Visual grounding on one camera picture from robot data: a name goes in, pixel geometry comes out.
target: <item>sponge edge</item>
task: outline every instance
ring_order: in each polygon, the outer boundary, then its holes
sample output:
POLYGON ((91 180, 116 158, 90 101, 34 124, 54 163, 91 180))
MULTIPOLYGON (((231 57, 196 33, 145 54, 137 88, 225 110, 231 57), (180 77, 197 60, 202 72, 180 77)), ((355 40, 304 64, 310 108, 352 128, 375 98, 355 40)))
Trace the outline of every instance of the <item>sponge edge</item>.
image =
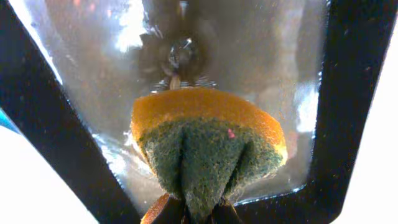
POLYGON ((207 89, 138 99, 132 133, 160 185, 196 222, 235 189, 276 170, 287 153, 279 123, 254 105, 207 89))

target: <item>scrubbing sponge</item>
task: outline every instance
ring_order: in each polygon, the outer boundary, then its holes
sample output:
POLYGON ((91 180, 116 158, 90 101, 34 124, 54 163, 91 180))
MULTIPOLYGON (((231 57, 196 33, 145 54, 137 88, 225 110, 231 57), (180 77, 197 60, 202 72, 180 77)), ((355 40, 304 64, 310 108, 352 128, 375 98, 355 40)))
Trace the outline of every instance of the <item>scrubbing sponge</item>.
POLYGON ((202 222, 234 189, 286 162, 279 123, 237 96, 204 88, 136 100, 131 129, 160 185, 202 222))

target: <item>white background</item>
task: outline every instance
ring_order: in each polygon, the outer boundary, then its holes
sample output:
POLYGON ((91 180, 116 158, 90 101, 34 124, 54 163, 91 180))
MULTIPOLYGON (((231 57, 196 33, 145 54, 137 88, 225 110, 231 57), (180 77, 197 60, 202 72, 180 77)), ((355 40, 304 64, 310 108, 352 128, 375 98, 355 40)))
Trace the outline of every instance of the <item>white background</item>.
MULTIPOLYGON (((397 33, 396 26, 336 224, 398 223, 397 33)), ((0 223, 96 223, 22 136, 0 127, 0 149, 0 223)))

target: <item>reflective metal surface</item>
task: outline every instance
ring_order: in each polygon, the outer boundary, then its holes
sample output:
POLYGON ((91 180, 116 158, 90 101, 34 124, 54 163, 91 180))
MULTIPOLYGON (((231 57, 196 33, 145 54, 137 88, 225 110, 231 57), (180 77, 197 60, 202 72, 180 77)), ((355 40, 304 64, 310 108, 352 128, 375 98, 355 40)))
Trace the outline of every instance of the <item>reflective metal surface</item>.
POLYGON ((71 105, 143 214, 163 191, 129 134, 137 97, 184 86, 228 91, 281 123, 289 158, 233 196, 297 191, 311 159, 325 7, 321 0, 9 0, 71 105))

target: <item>black border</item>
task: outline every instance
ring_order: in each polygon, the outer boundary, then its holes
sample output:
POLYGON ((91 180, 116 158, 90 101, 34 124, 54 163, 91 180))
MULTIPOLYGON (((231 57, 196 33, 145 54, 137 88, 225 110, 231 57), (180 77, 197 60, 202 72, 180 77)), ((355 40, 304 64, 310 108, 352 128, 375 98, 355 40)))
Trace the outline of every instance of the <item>black border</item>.
MULTIPOLYGON (((397 0, 331 3, 307 186, 237 206, 245 223, 326 223, 340 214, 397 6, 397 0)), ((50 67, 3 0, 0 43, 0 107, 99 222, 138 223, 50 67)))

